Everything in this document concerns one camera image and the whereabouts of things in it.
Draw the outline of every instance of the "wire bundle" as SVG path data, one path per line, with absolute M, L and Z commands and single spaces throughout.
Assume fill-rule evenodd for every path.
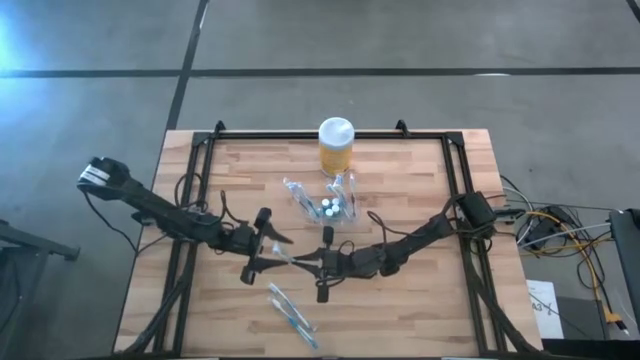
M 505 187 L 505 190 L 511 191 L 517 195 L 519 195 L 524 202 L 529 207 L 529 211 L 526 212 L 528 215 L 527 220 L 520 226 L 518 231 L 516 232 L 517 243 L 520 249 L 524 249 L 529 252 L 529 254 L 521 254 L 523 256 L 536 256 L 540 257 L 552 257 L 552 258 L 569 258 L 575 255 L 580 254 L 582 256 L 582 260 L 578 262 L 576 265 L 576 274 L 578 277 L 578 281 L 585 288 L 592 290 L 594 294 L 594 298 L 596 301 L 602 301 L 600 297 L 600 292 L 604 297 L 603 306 L 606 322 L 611 324 L 615 323 L 620 330 L 628 333 L 626 330 L 626 326 L 622 322 L 620 316 L 615 313 L 611 306 L 611 301 L 609 300 L 609 295 L 607 294 L 607 290 L 604 287 L 605 281 L 605 271 L 602 266 L 602 262 L 600 260 L 600 256 L 596 250 L 596 247 L 608 242 L 612 241 L 611 239 L 611 231 L 605 231 L 598 236 L 591 236 L 586 230 L 595 229 L 600 227 L 610 226 L 609 223 L 596 224 L 590 226 L 584 226 L 580 217 L 574 209 L 573 206 L 567 206 L 563 204 L 554 204 L 561 210 L 563 210 L 568 218 L 564 219 L 565 221 L 560 220 L 558 217 L 552 215 L 550 212 L 550 206 L 544 206 L 539 208 L 533 207 L 533 202 L 530 202 L 522 192 L 508 179 L 501 176 L 505 181 L 507 181 L 513 188 Z M 542 219 L 551 220 L 558 226 L 562 232 L 552 234 L 549 236 L 544 236 L 535 240 L 531 240 L 526 242 L 527 235 L 529 232 L 535 228 L 534 224 L 539 223 Z M 548 246 L 548 240 L 553 238 L 562 238 L 562 243 L 560 246 Z M 534 249 L 531 245 L 537 245 L 538 249 Z M 572 250 L 569 253 L 564 253 L 565 250 Z M 585 281 L 583 275 L 583 269 L 587 268 L 590 276 L 590 281 Z

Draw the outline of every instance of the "yellow cable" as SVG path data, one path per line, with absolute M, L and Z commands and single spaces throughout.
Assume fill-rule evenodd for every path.
M 600 245 L 600 243 L 606 242 L 606 241 L 611 241 L 611 238 L 605 238 L 605 239 L 600 239 L 600 240 L 596 240 L 594 241 L 592 244 L 593 245 L 586 245 L 586 246 L 590 246 L 590 247 L 597 247 L 598 245 Z M 544 250 L 529 250 L 530 253 L 522 253 L 520 254 L 521 256 L 534 256 L 534 255 L 544 255 L 547 253 L 547 251 L 553 251 L 553 250 L 565 250 L 565 249 L 575 249 L 575 248 L 579 248 L 582 247 L 583 245 L 566 245 L 566 246 L 551 246 L 551 247 L 546 247 L 544 248 Z
M 546 217 L 547 219 L 550 219 L 551 221 L 553 221 L 556 224 L 560 225 L 560 227 L 562 228 L 563 231 L 569 231 L 569 229 L 562 223 L 562 221 L 558 220 L 554 216 L 551 216 L 549 214 L 546 214 L 546 213 L 543 213 L 543 212 L 539 212 L 539 211 L 528 211 L 527 214 L 528 215 L 536 215 L 536 216 Z M 593 263 L 591 262 L 591 258 L 589 258 L 589 256 L 587 256 L 587 253 L 584 251 L 584 248 L 587 245 L 580 244 L 580 242 L 578 242 L 578 240 L 576 239 L 576 237 L 575 237 L 575 235 L 573 233 L 568 233 L 568 235 L 571 238 L 571 240 L 573 240 L 573 242 L 576 244 L 576 247 L 580 250 L 580 253 L 584 257 L 584 259 L 585 259 L 585 261 L 586 261 L 586 263 L 587 263 L 587 265 L 589 267 L 589 272 L 591 273 L 591 281 L 593 283 L 593 295 L 595 296 L 596 300 L 600 300 L 602 302 L 602 300 L 600 299 L 600 293 L 598 292 L 598 288 L 600 287 L 600 283 L 597 280 L 595 268 L 593 266 Z M 607 323 L 615 323 L 616 321 L 620 320 L 620 315 L 615 314 L 615 313 L 611 313 L 606 306 L 603 306 L 602 308 L 604 309 L 604 315 L 605 315 L 605 319 L 606 319 Z

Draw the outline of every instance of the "white lid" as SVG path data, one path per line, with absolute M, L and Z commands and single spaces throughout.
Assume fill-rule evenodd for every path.
M 327 147 L 341 149 L 353 142 L 355 130 L 347 119 L 329 118 L 325 120 L 318 130 L 320 142 Z

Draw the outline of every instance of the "black metal frame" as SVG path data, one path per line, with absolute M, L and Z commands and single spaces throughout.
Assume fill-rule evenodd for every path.
M 438 140 L 442 145 L 442 151 L 445 161 L 445 168 L 447 173 L 447 179 L 449 183 L 449 191 L 451 196 L 458 195 L 458 183 L 456 179 L 456 173 L 453 165 L 453 155 L 451 147 L 454 146 L 460 160 L 460 167 L 462 173 L 462 179 L 464 182 L 464 192 L 473 192 L 473 182 L 471 180 L 471 170 L 469 168 L 469 162 L 465 150 L 464 138 L 461 132 L 410 132 L 404 121 L 399 120 L 396 130 L 392 131 L 357 131 L 355 134 L 356 139 L 397 139 L 397 140 Z M 201 156 L 200 150 L 204 147 L 204 161 L 200 176 L 202 178 L 199 184 L 197 199 L 206 199 L 206 190 L 209 183 L 209 173 L 211 169 L 211 163 L 213 160 L 213 148 L 216 140 L 248 140 L 248 139 L 295 139 L 295 140 L 313 140 L 318 138 L 317 131 L 296 131 L 296 132 L 278 132 L 278 131 L 260 131 L 260 132 L 225 132 L 225 126 L 222 122 L 218 122 L 213 132 L 195 132 L 193 134 L 191 142 L 191 152 L 189 154 L 189 161 L 187 165 L 186 181 L 182 192 L 183 203 L 189 202 L 192 196 L 192 183 L 196 173 L 196 163 L 198 157 Z M 496 339 L 496 350 L 489 350 L 487 343 L 487 337 L 485 334 L 484 324 L 482 321 L 482 314 L 480 309 L 480 302 L 478 301 L 478 293 L 471 284 L 470 277 L 476 275 L 476 270 L 472 262 L 471 244 L 469 239 L 463 235 L 459 235 L 460 251 L 462 257 L 462 265 L 464 267 L 467 293 L 469 297 L 469 305 L 471 310 L 471 320 L 473 321 L 473 327 L 475 332 L 476 343 L 478 346 L 478 353 L 480 356 L 495 356 L 496 353 L 516 355 L 514 353 L 507 353 L 507 346 L 504 337 L 504 332 L 500 328 L 494 315 L 489 312 L 492 325 L 493 334 Z M 169 311 L 173 306 L 173 303 L 177 300 L 176 296 L 176 276 L 178 273 L 178 260 L 180 258 L 182 249 L 184 248 L 184 241 L 175 241 L 171 249 L 171 255 L 168 263 L 168 271 L 165 280 L 165 288 L 163 294 L 163 311 Z M 496 292 L 493 284 L 493 277 L 490 271 L 489 258 L 487 256 L 487 250 L 484 242 L 477 242 L 477 256 L 480 262 L 482 270 L 482 280 L 486 287 L 490 298 L 497 303 Z M 193 281 L 193 274 L 195 270 L 195 261 L 197 254 L 197 245 L 194 243 L 188 243 L 188 253 L 185 262 L 183 274 L 181 279 L 186 273 L 186 285 L 183 285 L 178 292 L 180 296 L 180 305 L 178 309 L 177 321 L 175 323 L 175 336 L 173 339 L 172 347 L 170 350 L 164 350 L 165 337 L 166 337 L 166 319 L 155 329 L 154 344 L 151 353 L 145 353 L 145 356 L 165 356 L 165 357 L 179 357 L 182 352 L 182 342 L 184 339 L 184 331 L 187 320 L 187 313 L 189 307 L 189 297 L 191 292 L 191 283 Z

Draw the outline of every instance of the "clear plastic bag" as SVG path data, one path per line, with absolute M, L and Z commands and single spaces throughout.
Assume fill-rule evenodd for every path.
M 302 183 L 290 181 L 288 178 L 284 178 L 283 183 L 300 205 L 308 220 L 316 224 L 336 225 L 353 223 L 358 218 L 355 175 L 348 174 L 349 191 L 344 185 L 345 177 L 346 174 L 337 175 L 326 185 L 327 194 L 330 197 L 322 199 L 320 204 L 313 202 L 304 190 Z

